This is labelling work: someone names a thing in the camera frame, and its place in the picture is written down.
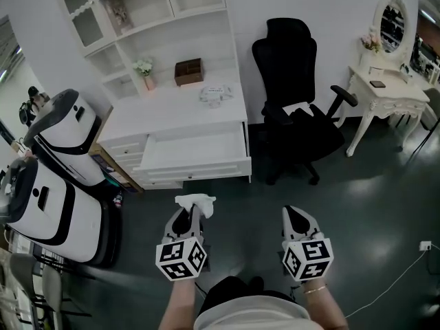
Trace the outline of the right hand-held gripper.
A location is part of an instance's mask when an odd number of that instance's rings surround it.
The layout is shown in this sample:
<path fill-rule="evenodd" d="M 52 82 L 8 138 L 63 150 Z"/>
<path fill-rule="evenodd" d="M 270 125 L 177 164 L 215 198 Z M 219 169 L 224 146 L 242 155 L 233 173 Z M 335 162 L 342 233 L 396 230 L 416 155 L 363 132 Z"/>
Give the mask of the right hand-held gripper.
<path fill-rule="evenodd" d="M 282 218 L 284 240 L 280 261 L 285 274 L 296 282 L 324 277 L 334 255 L 330 239 L 325 237 L 316 219 L 294 206 L 284 206 Z"/>

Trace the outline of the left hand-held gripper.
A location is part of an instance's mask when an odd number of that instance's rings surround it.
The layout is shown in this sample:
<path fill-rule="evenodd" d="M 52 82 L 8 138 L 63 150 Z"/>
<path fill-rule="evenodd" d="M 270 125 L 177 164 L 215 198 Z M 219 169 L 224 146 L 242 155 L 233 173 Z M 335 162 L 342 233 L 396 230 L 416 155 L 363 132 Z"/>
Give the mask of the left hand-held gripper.
<path fill-rule="evenodd" d="M 197 278 L 204 268 L 208 253 L 203 247 L 203 217 L 194 203 L 190 214 L 180 208 L 168 220 L 162 243 L 156 246 L 155 265 L 169 281 Z"/>

